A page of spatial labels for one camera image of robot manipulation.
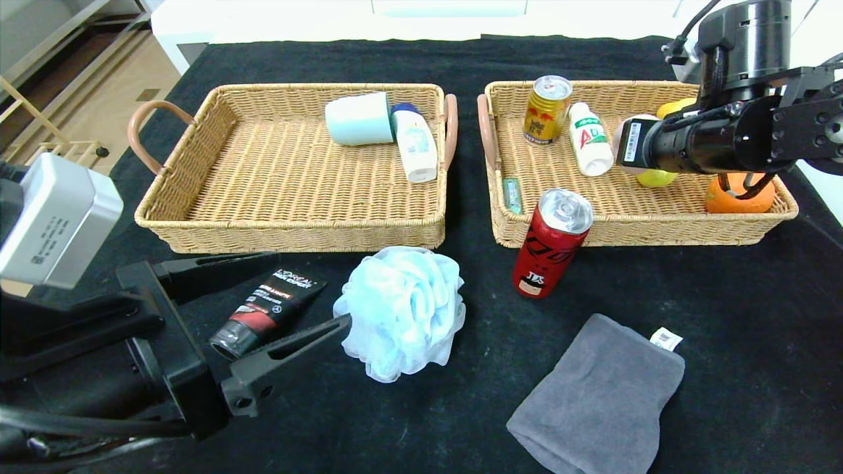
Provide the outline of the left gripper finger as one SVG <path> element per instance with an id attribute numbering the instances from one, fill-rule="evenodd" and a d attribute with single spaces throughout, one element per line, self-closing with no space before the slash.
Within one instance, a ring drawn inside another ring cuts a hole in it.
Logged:
<path id="1" fill-rule="evenodd" d="M 258 417 L 292 383 L 295 375 L 314 369 L 350 332 L 350 315 L 268 343 L 230 364 L 230 376 L 220 383 L 233 417 Z"/>
<path id="2" fill-rule="evenodd" d="M 169 299 L 184 304 L 269 272 L 279 263 L 280 256 L 271 252 L 209 255 L 159 262 L 153 272 Z"/>

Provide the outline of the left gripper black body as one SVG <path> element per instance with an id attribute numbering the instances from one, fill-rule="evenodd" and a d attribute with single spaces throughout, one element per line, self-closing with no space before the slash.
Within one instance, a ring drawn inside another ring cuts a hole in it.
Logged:
<path id="1" fill-rule="evenodd" d="M 202 349 L 148 262 L 73 302 L 18 300 L 18 440 L 207 438 L 230 419 Z"/>

